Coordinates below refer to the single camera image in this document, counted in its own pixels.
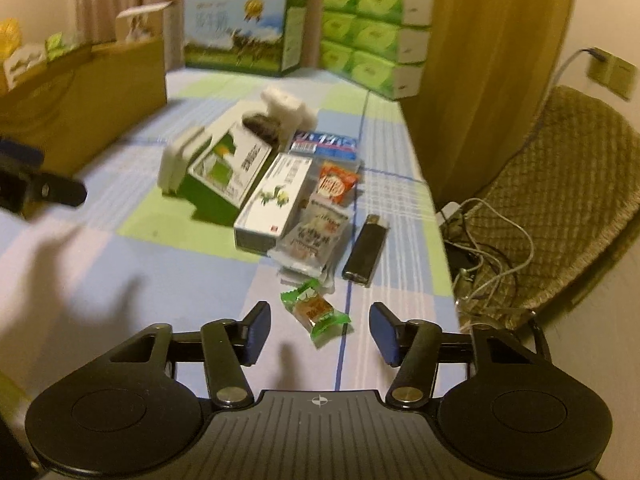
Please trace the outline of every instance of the checkered bed sheet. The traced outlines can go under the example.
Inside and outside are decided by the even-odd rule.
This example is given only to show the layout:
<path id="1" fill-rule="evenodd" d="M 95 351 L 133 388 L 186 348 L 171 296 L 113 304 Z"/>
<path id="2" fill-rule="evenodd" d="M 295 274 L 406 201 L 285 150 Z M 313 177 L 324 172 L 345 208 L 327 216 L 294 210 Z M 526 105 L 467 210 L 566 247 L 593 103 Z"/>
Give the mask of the checkered bed sheet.
<path id="1" fill-rule="evenodd" d="M 240 99 L 259 100 L 268 84 L 318 108 L 319 131 L 360 139 L 354 229 L 338 269 L 367 214 L 390 223 L 371 286 L 336 279 L 326 298 L 353 322 L 319 349 L 280 303 L 287 287 L 277 266 L 236 250 L 231 229 L 192 219 L 193 205 L 162 196 L 155 184 L 168 142 Z M 180 70 L 167 76 L 167 88 L 164 109 L 82 172 L 82 208 L 53 207 L 30 224 L 0 216 L 0 370 L 28 395 L 154 322 L 193 331 L 214 319 L 240 319 L 260 300 L 271 304 L 272 325 L 258 364 L 245 370 L 256 394 L 376 388 L 384 395 L 395 372 L 369 335 L 374 301 L 401 319 L 457 331 L 433 203 L 397 103 L 306 69 L 283 79 Z M 441 367 L 435 394 L 463 374 L 458 365 Z M 178 380 L 207 395 L 201 364 L 179 365 Z"/>

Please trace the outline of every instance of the metal screw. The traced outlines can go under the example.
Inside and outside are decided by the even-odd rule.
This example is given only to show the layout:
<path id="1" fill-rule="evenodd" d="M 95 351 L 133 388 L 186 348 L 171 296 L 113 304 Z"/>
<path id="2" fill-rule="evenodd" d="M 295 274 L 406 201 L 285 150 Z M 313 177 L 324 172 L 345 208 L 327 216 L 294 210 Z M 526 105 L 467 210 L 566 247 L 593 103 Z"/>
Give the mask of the metal screw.
<path id="1" fill-rule="evenodd" d="M 247 395 L 248 394 L 245 390 L 238 388 L 237 386 L 227 386 L 226 388 L 218 390 L 216 393 L 216 397 L 225 404 L 236 404 L 237 402 L 241 402 L 247 398 Z"/>
<path id="2" fill-rule="evenodd" d="M 401 386 L 393 390 L 391 396 L 399 402 L 418 402 L 418 400 L 422 398 L 423 393 L 413 386 Z"/>

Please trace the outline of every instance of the orange snack packet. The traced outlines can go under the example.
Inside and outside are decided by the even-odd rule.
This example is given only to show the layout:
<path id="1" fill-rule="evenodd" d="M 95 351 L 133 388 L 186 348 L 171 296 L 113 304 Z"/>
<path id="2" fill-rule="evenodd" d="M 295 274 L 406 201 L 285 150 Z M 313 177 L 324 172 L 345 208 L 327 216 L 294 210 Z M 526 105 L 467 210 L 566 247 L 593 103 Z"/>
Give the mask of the orange snack packet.
<path id="1" fill-rule="evenodd" d="M 353 171 L 345 170 L 332 162 L 324 162 L 320 169 L 316 193 L 328 198 L 334 204 L 341 204 L 357 181 L 358 175 Z"/>

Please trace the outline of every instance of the power outlet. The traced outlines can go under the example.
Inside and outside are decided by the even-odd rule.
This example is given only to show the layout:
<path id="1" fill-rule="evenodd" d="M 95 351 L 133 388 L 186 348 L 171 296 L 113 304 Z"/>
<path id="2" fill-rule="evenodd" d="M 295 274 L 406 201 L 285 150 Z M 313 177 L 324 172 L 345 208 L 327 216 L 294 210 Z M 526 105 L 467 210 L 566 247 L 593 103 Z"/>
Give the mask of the power outlet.
<path id="1" fill-rule="evenodd" d="M 634 90 L 637 71 L 638 69 L 628 61 L 616 58 L 607 86 L 614 94 L 629 101 Z"/>
<path id="2" fill-rule="evenodd" d="M 605 60 L 598 61 L 591 57 L 587 77 L 629 101 L 634 90 L 638 69 L 628 61 L 605 50 L 596 48 L 596 51 L 602 54 Z"/>
<path id="3" fill-rule="evenodd" d="M 589 69 L 587 70 L 587 77 L 596 83 L 601 84 L 602 86 L 607 86 L 609 83 L 609 75 L 611 74 L 611 70 L 613 69 L 614 61 L 616 57 L 605 50 L 600 48 L 594 49 L 599 54 L 602 54 L 605 57 L 604 61 L 598 61 L 593 56 L 591 56 L 591 62 L 589 64 Z"/>

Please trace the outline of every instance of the brown cushioned chair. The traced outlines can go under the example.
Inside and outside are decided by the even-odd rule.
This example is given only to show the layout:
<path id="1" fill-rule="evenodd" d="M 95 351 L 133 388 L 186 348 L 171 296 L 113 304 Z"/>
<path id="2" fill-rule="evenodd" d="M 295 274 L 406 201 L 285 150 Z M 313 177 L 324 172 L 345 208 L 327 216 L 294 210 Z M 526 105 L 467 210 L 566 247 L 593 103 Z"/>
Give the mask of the brown cushioned chair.
<path id="1" fill-rule="evenodd" d="M 561 294 L 579 301 L 640 230 L 640 137 L 625 118 L 598 99 L 559 86 L 541 120 L 539 133 L 484 196 L 526 229 L 535 244 L 533 260 L 517 273 L 517 287 L 507 277 L 489 303 L 461 303 L 463 312 L 508 328 Z M 468 213 L 466 227 L 514 266 L 529 254 L 527 239 L 484 206 Z M 476 285 L 493 275 L 484 266 Z"/>

